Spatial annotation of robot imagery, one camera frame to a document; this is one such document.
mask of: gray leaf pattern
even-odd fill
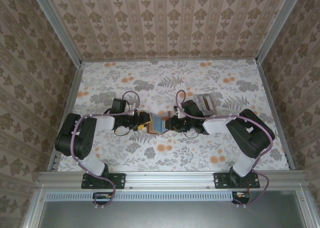
[[[210,94],[218,115],[251,109],[278,133],[254,60],[88,62],[82,65],[82,83],[74,106],[78,114],[104,112],[114,98],[121,98],[129,90],[139,94],[139,111],[173,114],[176,93],[184,90],[186,100],[193,99],[194,95]],[[130,104],[137,103],[132,93],[124,98]],[[3,120],[3,127],[13,129],[15,125],[8,118]],[[195,136],[194,131],[188,136]],[[113,130],[97,132],[92,149],[110,171],[115,172],[229,170],[241,152],[230,134],[199,135],[190,139],[174,131],[164,135],[148,134],[146,129],[130,131],[121,137],[114,135]],[[262,157],[257,169],[288,169],[284,156],[276,136],[274,147]],[[25,166],[16,166],[14,170],[21,175]],[[58,170],[80,169],[71,157],[62,156]]]

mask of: black mounting bracket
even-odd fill
[[[108,179],[112,181],[115,188],[122,190],[126,184],[125,173],[109,173]],[[82,177],[82,189],[113,189],[112,185],[106,180],[95,178],[92,175],[85,173]]]
[[[217,172],[213,174],[214,186],[216,189],[257,189],[260,188],[259,177],[256,173],[250,172],[242,177],[241,182],[235,185],[230,176],[230,172]]]

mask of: floral tablecloth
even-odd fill
[[[141,99],[140,110],[162,115],[173,111],[175,95],[184,89],[187,99],[210,93],[218,115],[254,111],[275,133],[272,150],[262,157],[257,170],[288,170],[278,131],[254,60],[177,60],[83,63],[84,72],[74,113],[104,112],[114,98],[128,90]],[[136,97],[128,94],[133,103]],[[164,135],[146,130],[116,136],[96,132],[92,149],[111,171],[218,171],[229,170],[240,149],[230,134]],[[71,157],[62,155],[59,171],[80,171]]]

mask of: small bracket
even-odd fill
[[[214,177],[214,186],[216,189],[232,189],[232,188],[248,189],[248,185],[250,189],[260,188],[258,175],[253,172],[243,177],[241,180],[241,183],[239,183],[238,186],[232,183],[229,172],[214,173],[213,177]]]
[[[115,188],[124,189],[126,184],[126,174],[125,173],[109,173],[108,179],[112,181]],[[113,189],[112,185],[103,179],[98,179],[85,173],[82,177],[81,183],[82,189]]]

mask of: patterned wallpaper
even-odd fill
[[[263,68],[296,168],[320,207],[320,0],[298,0]]]
[[[47,169],[75,67],[36,0],[0,0],[0,227]]]
[[[83,60],[254,57],[284,0],[50,0]]]

